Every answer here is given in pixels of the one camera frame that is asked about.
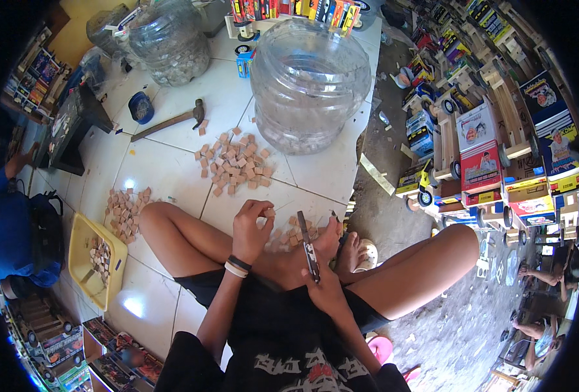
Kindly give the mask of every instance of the white sandal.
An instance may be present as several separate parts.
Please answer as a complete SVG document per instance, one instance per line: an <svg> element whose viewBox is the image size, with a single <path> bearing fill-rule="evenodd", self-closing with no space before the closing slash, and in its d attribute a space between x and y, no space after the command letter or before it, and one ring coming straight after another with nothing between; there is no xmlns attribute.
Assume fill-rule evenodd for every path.
<svg viewBox="0 0 579 392"><path fill-rule="evenodd" d="M362 272L372 270L377 266L377 262L379 260L379 253L377 252L377 247L374 243L369 239L362 239L359 241L359 249L366 248L366 259L359 263L355 271L353 272Z"/></svg>

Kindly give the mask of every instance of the yellow plastic tray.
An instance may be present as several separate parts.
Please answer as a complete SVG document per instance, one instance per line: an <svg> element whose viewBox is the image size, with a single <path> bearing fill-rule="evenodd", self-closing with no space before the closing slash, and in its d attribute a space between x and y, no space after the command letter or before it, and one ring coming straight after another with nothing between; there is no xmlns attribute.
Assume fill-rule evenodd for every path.
<svg viewBox="0 0 579 392"><path fill-rule="evenodd" d="M104 287L99 273L90 273L93 270L89 251L91 239L101 237L111 249L111 263L109 272L111 275ZM102 224L87 219L81 213L74 215L72 237L69 241L69 274L82 291L97 305L106 310L109 302L115 298L122 289L122 278L128 247L115 235L108 231Z"/></svg>

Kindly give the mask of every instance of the hammer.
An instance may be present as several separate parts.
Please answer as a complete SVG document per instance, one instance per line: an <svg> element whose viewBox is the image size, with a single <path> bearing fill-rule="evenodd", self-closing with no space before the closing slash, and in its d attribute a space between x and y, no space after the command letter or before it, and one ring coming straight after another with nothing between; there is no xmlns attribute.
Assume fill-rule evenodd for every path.
<svg viewBox="0 0 579 392"><path fill-rule="evenodd" d="M185 120L189 120L189 119L196 119L196 121L197 121L197 123L193 127L193 129L196 129L202 123L202 120L205 119L205 108L202 106L202 99L200 99L200 98L196 99L196 107L194 107L189 112L185 112L181 115L177 115L175 117L172 117L169 120L165 120L161 123L158 123L154 127L150 127L148 129L144 130L143 132L139 132L135 136L131 137L130 141L136 142L139 139L143 139L146 136L152 135L154 132L157 132L158 130L170 127L176 123L179 123L179 122L182 122Z"/></svg>

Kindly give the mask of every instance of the blue container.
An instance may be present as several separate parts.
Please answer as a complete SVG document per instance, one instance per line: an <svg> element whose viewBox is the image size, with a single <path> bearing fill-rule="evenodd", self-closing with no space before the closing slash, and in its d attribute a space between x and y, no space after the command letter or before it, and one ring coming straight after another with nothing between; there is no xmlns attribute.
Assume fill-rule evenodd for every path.
<svg viewBox="0 0 579 392"><path fill-rule="evenodd" d="M144 115L138 119L137 113L142 109L142 107L147 106L147 111L144 112ZM154 108L152 107L152 103L150 102L150 97L148 97L143 91L139 91L132 98L128 101L128 109L130 109L130 115L132 115L132 119L140 124L145 124L148 121L152 120L154 116Z"/></svg>

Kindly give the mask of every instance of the dirt floor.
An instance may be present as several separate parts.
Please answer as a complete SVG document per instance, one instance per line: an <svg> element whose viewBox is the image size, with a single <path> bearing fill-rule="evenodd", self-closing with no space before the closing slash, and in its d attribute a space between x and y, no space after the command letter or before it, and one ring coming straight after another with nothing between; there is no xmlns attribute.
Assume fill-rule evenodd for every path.
<svg viewBox="0 0 579 392"><path fill-rule="evenodd" d="M383 79L379 74L395 73L397 62L402 67L410 60L403 43L381 45L374 96L382 103L377 108L373 103L363 140L366 157L380 172L386 172L395 186L400 173L411 165L400 151L400 144L406 142L405 112L401 109L405 92L389 76ZM380 110L392 124L389 131L379 120ZM402 199L389 196L363 167L357 174L354 198L357 204L349 230L371 239L379 260L428 238L431 228L437 227L429 215L410 212ZM485 238L485 234L479 233L479 237ZM518 263L536 250L533 241L524 247L513 244L507 248L502 244L502 233L496 231L491 233L490 241L495 246L488 248L489 257L496 257L496 267L502 263L505 270L511 250L517 250ZM393 363L401 372L421 366L420 376L409 383L412 391L474 391L488 379L489 369L504 345L499 341L501 333L510 328L510 314L521 301L523 284L516 278L512 286L506 286L509 271L502 274L500 283L490 273L487 278L479 278L476 273L474 267L442 296L376 331L393 341Z"/></svg>

